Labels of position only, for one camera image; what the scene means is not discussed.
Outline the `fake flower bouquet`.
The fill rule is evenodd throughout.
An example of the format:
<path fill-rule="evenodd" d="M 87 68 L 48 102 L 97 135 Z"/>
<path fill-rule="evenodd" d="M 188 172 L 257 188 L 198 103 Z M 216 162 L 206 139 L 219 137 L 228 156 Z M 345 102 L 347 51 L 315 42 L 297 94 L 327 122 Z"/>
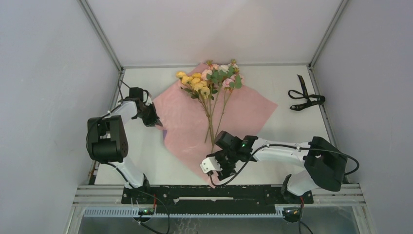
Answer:
<path fill-rule="evenodd" d="M 179 71 L 175 76 L 182 84 L 181 90 L 201 104 L 208 120 L 205 139 L 211 141 L 211 150 L 213 150 L 227 103 L 233 91 L 244 86 L 244 77 L 235 59 L 232 59 L 229 64 L 221 65 L 208 60 L 205 65 L 206 68 L 202 68 L 200 72 L 187 74 Z M 215 109 L 220 100 L 223 101 L 223 107 L 218 126 L 214 127 Z"/>

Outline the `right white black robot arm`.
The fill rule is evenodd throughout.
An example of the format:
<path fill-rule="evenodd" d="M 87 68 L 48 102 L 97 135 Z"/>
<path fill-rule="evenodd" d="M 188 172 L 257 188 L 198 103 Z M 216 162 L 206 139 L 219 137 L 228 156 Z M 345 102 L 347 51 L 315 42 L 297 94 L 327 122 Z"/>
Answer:
<path fill-rule="evenodd" d="M 221 131 L 215 140 L 219 151 L 211 153 L 200 163 L 208 176 L 217 173 L 220 181 L 230 181 L 240 172 L 236 164 L 276 161 L 301 167 L 297 174 L 288 174 L 282 184 L 282 198 L 293 203 L 306 192 L 322 188 L 331 192 L 341 190 L 345 177 L 347 156 L 322 137 L 310 142 L 287 143 L 270 141 L 258 136 L 240 139 Z"/>

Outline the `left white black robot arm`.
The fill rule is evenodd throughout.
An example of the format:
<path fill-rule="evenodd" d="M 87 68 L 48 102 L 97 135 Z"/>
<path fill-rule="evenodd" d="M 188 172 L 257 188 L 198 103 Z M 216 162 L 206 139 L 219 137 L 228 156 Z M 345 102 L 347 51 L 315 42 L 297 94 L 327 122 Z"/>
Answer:
<path fill-rule="evenodd" d="M 128 157 L 129 144 L 125 123 L 141 119 L 146 127 L 162 127 L 160 117 L 148 90 L 132 87 L 129 95 L 105 115 L 87 121 L 86 150 L 90 158 L 114 168 L 125 180 L 125 187 L 134 189 L 133 197 L 140 203 L 151 200 L 152 190 L 146 175 Z"/>

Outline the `purple pink wrapping paper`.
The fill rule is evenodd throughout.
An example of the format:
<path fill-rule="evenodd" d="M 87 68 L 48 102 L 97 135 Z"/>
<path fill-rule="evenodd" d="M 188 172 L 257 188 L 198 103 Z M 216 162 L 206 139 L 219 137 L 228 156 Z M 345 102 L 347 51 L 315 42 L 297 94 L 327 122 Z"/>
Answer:
<path fill-rule="evenodd" d="M 208 122 L 201 104 L 181 89 L 175 77 L 177 68 L 156 68 L 148 73 L 149 90 L 156 94 L 157 114 L 165 132 L 164 149 L 155 145 L 156 171 L 149 176 L 155 185 L 201 185 L 209 178 L 200 163 L 211 151 L 206 136 Z M 266 139 L 275 136 L 277 125 L 277 86 L 282 69 L 277 66 L 244 66 L 245 85 L 233 91 L 227 104 L 219 98 L 214 106 L 213 126 L 243 138 L 246 135 Z"/>

